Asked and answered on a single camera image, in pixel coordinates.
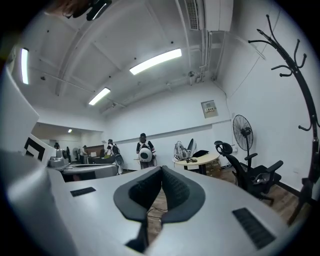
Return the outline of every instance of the white desk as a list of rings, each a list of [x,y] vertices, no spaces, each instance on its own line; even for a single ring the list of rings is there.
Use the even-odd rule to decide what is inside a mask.
[[[207,175],[206,164],[213,162],[214,160],[217,160],[219,156],[220,154],[218,152],[210,152],[200,157],[192,157],[193,159],[196,159],[197,162],[187,162],[186,160],[184,160],[184,161],[175,161],[174,164],[179,166],[184,166],[185,170],[188,170],[188,166],[199,166],[199,173],[203,175]]]

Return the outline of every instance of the black office chair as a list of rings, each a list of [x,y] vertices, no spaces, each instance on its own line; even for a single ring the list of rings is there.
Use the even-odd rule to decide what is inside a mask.
[[[219,154],[226,157],[230,164],[234,167],[236,171],[236,174],[234,175],[237,179],[238,186],[260,200],[270,200],[270,205],[272,205],[274,203],[274,199],[266,196],[266,194],[269,193],[270,188],[276,182],[281,180],[281,175],[276,173],[276,170],[279,169],[284,162],[280,160],[269,168],[259,165],[255,168],[245,171],[238,159],[231,155],[233,149],[228,143],[218,140],[214,144],[215,149],[219,152]],[[245,160],[248,158],[252,159],[257,155],[257,153],[251,154],[247,156]]]

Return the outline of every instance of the ceiling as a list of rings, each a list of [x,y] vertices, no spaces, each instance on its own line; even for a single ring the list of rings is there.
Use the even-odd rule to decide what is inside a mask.
[[[84,105],[107,87],[111,92],[93,106],[102,115],[163,90],[195,84],[202,65],[202,32],[190,30],[185,2],[179,3],[189,50],[175,0],[113,0],[94,21],[87,21],[86,15],[67,19],[39,13],[20,43],[29,49],[29,84],[46,86],[53,95]],[[212,34],[207,77],[216,72],[223,37],[223,31]],[[177,48],[181,48],[182,57],[137,75],[129,72]],[[196,73],[191,81],[190,71]]]

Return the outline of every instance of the vent grille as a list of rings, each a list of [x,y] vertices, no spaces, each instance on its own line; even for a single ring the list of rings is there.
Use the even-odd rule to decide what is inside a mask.
[[[191,30],[199,30],[198,8],[196,0],[184,0]]]

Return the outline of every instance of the armrest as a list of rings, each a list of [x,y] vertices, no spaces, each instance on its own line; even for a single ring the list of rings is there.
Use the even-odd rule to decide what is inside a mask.
[[[267,173],[274,173],[276,170],[278,170],[282,165],[284,164],[283,161],[278,161],[275,164],[271,165],[268,169],[266,169],[265,171]]]
[[[247,157],[245,157],[244,158],[244,160],[249,160],[249,159],[251,159],[251,158],[254,158],[255,156],[257,156],[258,154],[257,153],[253,153],[253,154],[251,154],[251,155],[248,155]]]

